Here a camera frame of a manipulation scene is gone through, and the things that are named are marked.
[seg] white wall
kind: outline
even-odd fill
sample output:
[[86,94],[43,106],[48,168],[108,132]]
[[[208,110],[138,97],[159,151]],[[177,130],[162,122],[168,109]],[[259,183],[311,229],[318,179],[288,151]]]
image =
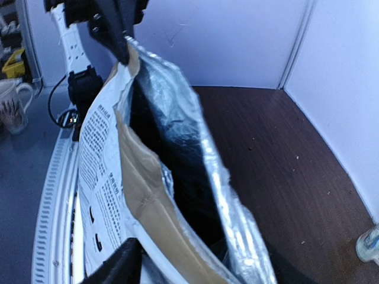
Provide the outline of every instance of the white wall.
[[151,0],[136,38],[193,85],[276,88],[307,0]]
[[379,222],[379,3],[319,0],[286,91]]
[[[30,29],[46,86],[54,86],[66,72],[63,46],[59,44],[59,33],[50,14],[45,13],[43,0],[25,0]],[[105,80],[113,66],[107,49],[90,38],[86,24],[79,25],[83,47],[92,65]]]

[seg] gray floor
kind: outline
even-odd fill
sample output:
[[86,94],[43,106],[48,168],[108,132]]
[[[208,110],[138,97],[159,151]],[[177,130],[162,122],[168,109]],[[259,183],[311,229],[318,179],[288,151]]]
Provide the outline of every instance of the gray floor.
[[[38,207],[59,128],[47,114],[49,89],[27,111],[29,125],[17,136],[0,134],[0,283],[30,283]],[[69,104],[65,89],[54,95],[53,113]]]

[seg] black cable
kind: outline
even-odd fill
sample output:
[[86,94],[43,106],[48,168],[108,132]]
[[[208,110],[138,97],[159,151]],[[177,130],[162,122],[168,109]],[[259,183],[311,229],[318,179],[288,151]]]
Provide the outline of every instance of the black cable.
[[62,123],[62,124],[58,123],[58,122],[56,121],[56,119],[54,118],[53,114],[52,114],[52,106],[51,106],[51,102],[52,102],[53,94],[54,94],[55,90],[58,88],[58,86],[59,86],[59,85],[65,80],[65,79],[66,79],[66,75],[64,75],[64,77],[61,78],[61,80],[57,83],[57,85],[54,86],[54,88],[53,88],[52,91],[50,92],[49,98],[48,98],[48,100],[47,100],[47,110],[48,110],[48,112],[49,112],[49,116],[50,116],[50,118],[52,119],[52,121],[53,121],[57,126],[59,126],[60,128],[72,128],[72,127],[73,127],[72,124],[70,124],[70,125],[63,125],[63,123]]

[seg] white mug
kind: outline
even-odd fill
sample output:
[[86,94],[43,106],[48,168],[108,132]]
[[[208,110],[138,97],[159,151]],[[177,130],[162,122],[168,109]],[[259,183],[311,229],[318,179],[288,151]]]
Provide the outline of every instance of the white mug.
[[[17,86],[16,82],[15,79],[0,80],[0,120],[13,135],[19,134],[27,126],[28,118],[25,112],[33,100],[33,87],[27,83]],[[21,102],[21,90],[30,93],[25,105]]]
[[355,249],[363,262],[373,260],[379,265],[379,224],[358,238]]

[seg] mug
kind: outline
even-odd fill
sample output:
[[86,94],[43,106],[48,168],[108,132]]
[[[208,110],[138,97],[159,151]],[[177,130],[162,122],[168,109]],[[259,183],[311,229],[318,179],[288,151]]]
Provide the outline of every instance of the mug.
[[[16,82],[14,79],[0,80],[0,120],[13,135],[19,134],[27,126],[25,112],[33,100],[33,87],[27,83],[17,86]],[[21,90],[30,92],[30,99],[24,106],[19,94]]]

